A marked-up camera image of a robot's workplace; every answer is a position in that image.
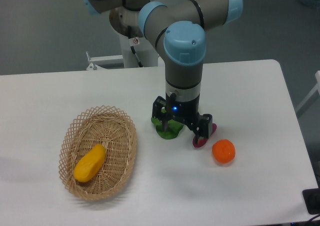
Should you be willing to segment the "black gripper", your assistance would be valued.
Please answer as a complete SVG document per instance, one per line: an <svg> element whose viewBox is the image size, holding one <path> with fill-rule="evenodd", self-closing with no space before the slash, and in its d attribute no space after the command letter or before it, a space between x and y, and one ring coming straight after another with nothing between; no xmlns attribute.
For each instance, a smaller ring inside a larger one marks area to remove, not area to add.
<svg viewBox="0 0 320 226"><path fill-rule="evenodd" d="M194 133L193 144L205 144L213 134L213 117L199 113L199 101L200 95L189 101L180 101L175 93L165 99L158 96L152 105L151 122L166 132L169 120L175 120Z"/></svg>

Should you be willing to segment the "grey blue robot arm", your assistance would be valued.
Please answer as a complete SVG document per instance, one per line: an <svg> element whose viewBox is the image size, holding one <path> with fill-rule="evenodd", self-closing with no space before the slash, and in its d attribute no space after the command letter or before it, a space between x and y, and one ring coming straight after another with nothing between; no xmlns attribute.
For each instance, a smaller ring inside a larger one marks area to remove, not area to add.
<svg viewBox="0 0 320 226"><path fill-rule="evenodd" d="M172 120L186 125L194 133L193 146L202 147L217 128L210 114L199 113L205 32L238 19L243 0L187 0L175 7L154 0L83 1L96 14L124 9L125 32L144 37L164 61L165 97L154 101L152 117L164 131Z"/></svg>

